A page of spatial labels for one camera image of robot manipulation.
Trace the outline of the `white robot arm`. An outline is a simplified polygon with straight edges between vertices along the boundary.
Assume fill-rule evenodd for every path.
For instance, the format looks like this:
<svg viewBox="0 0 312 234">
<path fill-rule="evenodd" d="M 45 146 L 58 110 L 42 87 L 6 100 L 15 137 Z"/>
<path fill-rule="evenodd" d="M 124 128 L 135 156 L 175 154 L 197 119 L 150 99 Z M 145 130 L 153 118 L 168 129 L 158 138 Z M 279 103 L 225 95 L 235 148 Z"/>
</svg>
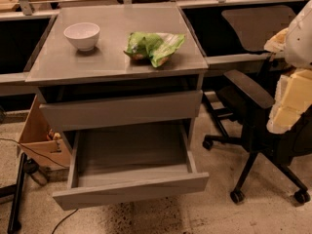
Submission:
<svg viewBox="0 0 312 234">
<path fill-rule="evenodd" d="M 271 37 L 264 45 L 270 53 L 284 54 L 294 68 L 277 83 L 275 104 L 266 128 L 272 134 L 289 131 L 312 105 L 312 1 L 309 1 L 290 25 Z"/>
</svg>

